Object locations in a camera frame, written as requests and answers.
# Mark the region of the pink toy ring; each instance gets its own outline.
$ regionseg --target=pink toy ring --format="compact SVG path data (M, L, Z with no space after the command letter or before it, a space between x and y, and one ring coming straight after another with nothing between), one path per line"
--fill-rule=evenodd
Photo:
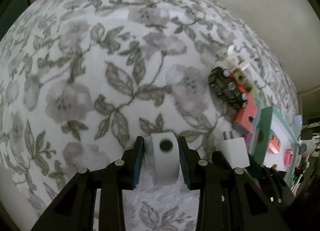
M293 152L292 150L288 149L284 154L284 165L286 167L290 166L293 159Z

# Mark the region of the cable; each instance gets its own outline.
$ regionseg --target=cable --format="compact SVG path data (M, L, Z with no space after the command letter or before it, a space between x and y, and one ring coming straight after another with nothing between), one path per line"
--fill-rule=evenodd
M319 139L319 142L318 142L318 145L316 146L316 148L312 151L312 153L309 155L309 158L311 157L311 155L313 154L313 152L318 148L318 146L320 145L320 139Z

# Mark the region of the screw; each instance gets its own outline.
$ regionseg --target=screw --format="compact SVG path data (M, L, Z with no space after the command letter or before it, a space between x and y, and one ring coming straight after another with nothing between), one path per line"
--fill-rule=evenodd
M116 165L116 166L122 166L122 165L124 165L124 160L116 160L116 161L115 161L115 165Z
M243 170L241 168L236 168L235 173L236 174L243 174Z
M87 168L80 168L79 170L78 170L78 173L80 173L80 174L85 174L86 172L87 172Z
M208 165L208 162L207 162L206 160L200 160L200 161L198 162L198 164L201 165L201 166L207 166L207 165Z

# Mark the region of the bed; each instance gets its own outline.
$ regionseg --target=bed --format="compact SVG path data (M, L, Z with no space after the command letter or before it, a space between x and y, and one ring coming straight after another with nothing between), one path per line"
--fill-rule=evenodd
M83 167L106 167L137 135L173 132L210 160L235 111L211 95L230 45L265 106L291 125L296 89L265 42L213 0L37 0L0 42L0 162L41 214ZM199 192L124 192L127 230L194 230ZM98 207L95 210L97 228Z

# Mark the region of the black toy car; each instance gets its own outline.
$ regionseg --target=black toy car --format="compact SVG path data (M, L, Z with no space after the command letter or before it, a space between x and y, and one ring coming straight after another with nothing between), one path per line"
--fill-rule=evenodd
M245 107L248 94L242 86L237 85L228 69L214 68L209 75L209 86L223 101L236 109Z

